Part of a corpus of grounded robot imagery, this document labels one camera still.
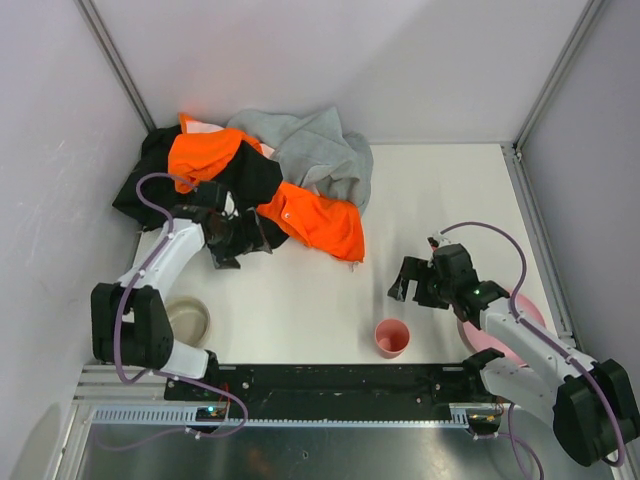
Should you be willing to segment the orange jacket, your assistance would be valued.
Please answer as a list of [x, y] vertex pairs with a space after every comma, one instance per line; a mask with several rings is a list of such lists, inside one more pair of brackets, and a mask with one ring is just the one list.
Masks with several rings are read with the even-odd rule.
[[[242, 130], [206, 124], [186, 113], [179, 115], [179, 122], [181, 133], [168, 154], [168, 173], [177, 177], [175, 190], [180, 194], [202, 192], [206, 182], [215, 181], [242, 141], [264, 155], [264, 144]], [[259, 206], [258, 213], [309, 248], [346, 262], [364, 260], [360, 214], [348, 201], [324, 197], [283, 178], [273, 200]]]

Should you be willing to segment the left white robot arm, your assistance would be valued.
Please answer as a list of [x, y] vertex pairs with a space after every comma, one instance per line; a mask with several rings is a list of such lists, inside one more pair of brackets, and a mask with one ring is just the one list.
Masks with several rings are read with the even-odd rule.
[[131, 269], [114, 283], [99, 283], [91, 292], [92, 350], [96, 359], [139, 367], [145, 373], [200, 380], [214, 354], [179, 341], [165, 302], [188, 262], [208, 249], [215, 267], [237, 267], [237, 256], [270, 252], [260, 217], [241, 208], [234, 193], [215, 181], [202, 182], [193, 200], [173, 208], [148, 198], [142, 204], [166, 219], [161, 232]]

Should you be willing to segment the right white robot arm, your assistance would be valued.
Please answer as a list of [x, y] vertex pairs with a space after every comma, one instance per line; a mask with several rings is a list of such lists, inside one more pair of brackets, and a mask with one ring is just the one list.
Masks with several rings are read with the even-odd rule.
[[479, 353], [484, 388], [550, 426], [575, 462], [591, 466], [638, 439], [639, 408], [625, 369], [596, 361], [518, 313], [510, 292], [478, 278], [462, 245], [441, 246], [430, 259], [404, 257], [389, 297], [405, 300], [411, 283], [418, 305], [453, 311], [519, 357]]

